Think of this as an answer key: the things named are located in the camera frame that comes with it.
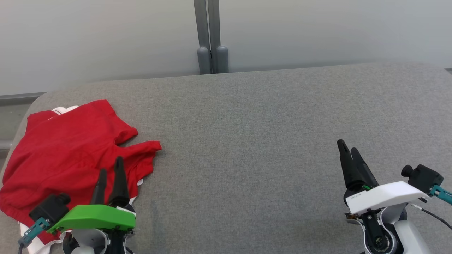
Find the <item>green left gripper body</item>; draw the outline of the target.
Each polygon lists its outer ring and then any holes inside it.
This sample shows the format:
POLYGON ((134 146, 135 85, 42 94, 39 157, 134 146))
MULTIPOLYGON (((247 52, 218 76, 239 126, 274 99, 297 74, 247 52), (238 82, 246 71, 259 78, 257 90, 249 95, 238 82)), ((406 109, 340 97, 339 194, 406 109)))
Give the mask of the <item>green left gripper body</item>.
POLYGON ((74 229, 99 229, 130 231, 136 226, 136 216, 132 212, 112 206, 94 204, 77 205, 72 209, 64 206, 64 215, 47 229, 55 235, 74 229))

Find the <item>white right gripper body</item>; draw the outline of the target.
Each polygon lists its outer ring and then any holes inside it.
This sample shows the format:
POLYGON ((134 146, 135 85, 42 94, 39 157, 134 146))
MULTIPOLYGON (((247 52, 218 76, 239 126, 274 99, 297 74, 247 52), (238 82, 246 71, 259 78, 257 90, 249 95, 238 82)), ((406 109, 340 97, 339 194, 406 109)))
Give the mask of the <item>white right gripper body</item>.
POLYGON ((428 198, 426 193, 404 181, 387 183, 368 191, 362 191, 345 198, 352 215, 362 215, 370 210, 404 204, 418 198, 428 198))

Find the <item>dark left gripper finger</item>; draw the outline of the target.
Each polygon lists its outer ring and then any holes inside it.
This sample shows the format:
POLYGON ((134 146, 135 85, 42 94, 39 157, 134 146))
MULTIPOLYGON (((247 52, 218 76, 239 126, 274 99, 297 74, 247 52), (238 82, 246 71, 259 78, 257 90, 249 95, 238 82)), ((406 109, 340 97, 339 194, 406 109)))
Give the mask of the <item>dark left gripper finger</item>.
POLYGON ((129 187, 124 169, 123 158, 118 156, 114 165, 113 189, 108 198, 109 206, 125 208, 129 205, 129 187))
POLYGON ((92 205, 97 205, 97 204, 103 205, 104 204, 105 188, 106 188, 107 182, 108 182, 107 178, 108 177, 107 177, 106 169, 101 169, 98 180, 97 180, 97 184, 96 184, 95 189, 92 194, 92 198, 91 198, 92 205))

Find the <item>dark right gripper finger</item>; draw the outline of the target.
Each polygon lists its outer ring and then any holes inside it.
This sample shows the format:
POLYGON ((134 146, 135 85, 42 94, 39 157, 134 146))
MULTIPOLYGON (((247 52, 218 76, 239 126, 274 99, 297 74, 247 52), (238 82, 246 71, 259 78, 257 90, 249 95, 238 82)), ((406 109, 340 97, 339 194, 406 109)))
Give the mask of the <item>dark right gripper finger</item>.
POLYGON ((347 190, 362 189, 365 182, 360 171, 357 169, 355 162, 353 161, 351 151, 342 139, 337 140, 337 146, 339 150, 339 158, 341 168, 344 177, 344 183, 347 190))
POLYGON ((367 186, 370 188, 374 188, 379 186, 379 183, 375 179, 373 173, 371 172, 370 168, 368 167, 368 164, 364 161, 362 158, 359 150, 355 147, 351 149, 351 155, 352 159, 356 165, 356 168, 358 172, 360 172, 363 181, 366 183, 367 186))

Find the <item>red shorts white waistband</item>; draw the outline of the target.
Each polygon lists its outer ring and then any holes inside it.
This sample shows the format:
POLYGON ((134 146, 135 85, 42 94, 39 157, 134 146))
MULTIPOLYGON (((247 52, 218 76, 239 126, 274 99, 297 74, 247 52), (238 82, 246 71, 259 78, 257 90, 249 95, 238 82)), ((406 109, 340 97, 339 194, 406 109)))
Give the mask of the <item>red shorts white waistband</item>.
POLYGON ((121 120, 107 100, 64 113, 54 109, 30 114, 25 135, 5 168, 0 210, 29 227, 34 223, 29 213, 51 194, 67 194, 70 209, 87 205, 101 169, 107 171, 107 204, 119 156, 129 196, 137 197, 138 182, 153 172, 153 159, 161 150, 157 140, 121 146, 137 135, 137 129, 121 120))

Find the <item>red jersey white sleeves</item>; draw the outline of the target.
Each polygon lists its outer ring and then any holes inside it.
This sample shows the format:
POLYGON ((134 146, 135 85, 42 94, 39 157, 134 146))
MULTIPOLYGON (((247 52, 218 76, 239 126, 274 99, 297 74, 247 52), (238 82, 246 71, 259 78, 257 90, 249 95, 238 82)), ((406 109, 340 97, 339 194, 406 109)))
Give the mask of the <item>red jersey white sleeves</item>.
MULTIPOLYGON (((57 115, 61 115, 61 114, 65 114, 75 108, 77 108, 78 106, 71 106, 71 107, 58 107, 58 108, 54 108, 52 110, 52 112, 54 112, 57 115)), ((143 179, 139 180, 137 182, 137 186, 140 186, 143 183, 143 179)), ((134 200, 137 198, 137 195, 130 195, 130 201, 129 201, 129 206, 130 209, 132 209, 131 205, 133 204, 134 200)), ((26 230, 28 230, 29 228, 24 225, 23 223, 20 223, 17 221, 17 223, 20 225, 20 235, 24 236, 26 233, 26 230)), ((67 230, 65 232, 63 232, 61 234, 61 236, 59 236, 59 239, 55 240, 55 241, 51 241, 48 244, 43 244, 41 240, 39 240, 39 238, 34 238, 31 243, 29 244, 29 246, 27 247, 27 250, 29 252, 29 254, 49 254, 50 253, 50 246, 54 245, 54 244, 61 244, 63 242, 63 239, 65 237, 71 237, 70 233, 72 230, 67 230)))

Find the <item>grey frame base rail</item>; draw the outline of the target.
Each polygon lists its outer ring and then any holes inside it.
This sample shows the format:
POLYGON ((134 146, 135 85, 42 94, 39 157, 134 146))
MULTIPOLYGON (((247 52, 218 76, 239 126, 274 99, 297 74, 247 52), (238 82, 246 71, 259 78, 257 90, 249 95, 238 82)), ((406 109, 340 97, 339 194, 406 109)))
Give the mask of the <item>grey frame base rail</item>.
POLYGON ((15 95, 1 95, 0 96, 0 107, 3 106, 12 106, 12 105, 23 105, 23 104, 31 104, 37 98, 45 94, 42 93, 23 93, 23 94, 15 94, 15 95))

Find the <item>grey metal frame post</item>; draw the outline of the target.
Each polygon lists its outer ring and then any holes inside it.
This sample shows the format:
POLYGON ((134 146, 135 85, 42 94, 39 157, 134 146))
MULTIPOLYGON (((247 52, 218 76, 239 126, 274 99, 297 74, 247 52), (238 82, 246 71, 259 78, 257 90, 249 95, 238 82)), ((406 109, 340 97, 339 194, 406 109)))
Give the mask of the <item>grey metal frame post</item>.
POLYGON ((228 73, 228 48, 221 45, 221 22, 219 0, 208 0, 210 54, 213 74, 228 73))
POLYGON ((199 48, 197 49, 199 74, 211 74, 208 8, 206 0, 193 0, 193 2, 199 42, 199 48))

